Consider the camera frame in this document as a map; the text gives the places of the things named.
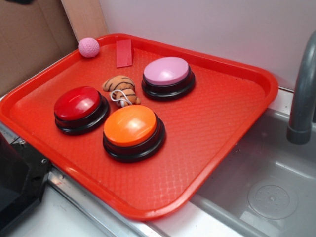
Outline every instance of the red rectangle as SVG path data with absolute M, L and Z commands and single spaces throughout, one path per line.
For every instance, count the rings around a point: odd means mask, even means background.
M 117 41 L 117 68 L 132 66 L 134 49 L 131 39 Z

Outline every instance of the stainless steel sink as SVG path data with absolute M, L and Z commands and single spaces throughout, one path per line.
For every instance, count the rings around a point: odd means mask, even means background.
M 294 145 L 287 123 L 268 109 L 191 202 L 245 236 L 316 236 L 316 128 Z

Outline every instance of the textured ball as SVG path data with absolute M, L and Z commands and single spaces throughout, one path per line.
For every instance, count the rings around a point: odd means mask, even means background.
M 100 45 L 94 38 L 87 37 L 80 40 L 78 49 L 83 57 L 93 58 L 99 53 Z

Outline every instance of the gray faucet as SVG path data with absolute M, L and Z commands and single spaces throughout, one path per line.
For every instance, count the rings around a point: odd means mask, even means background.
M 306 45 L 297 76 L 287 139 L 294 144 L 308 143 L 312 122 L 316 122 L 316 31 Z

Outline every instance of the cardboard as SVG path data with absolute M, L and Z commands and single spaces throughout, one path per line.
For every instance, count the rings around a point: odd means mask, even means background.
M 0 97 L 77 46 L 60 1 L 0 0 Z

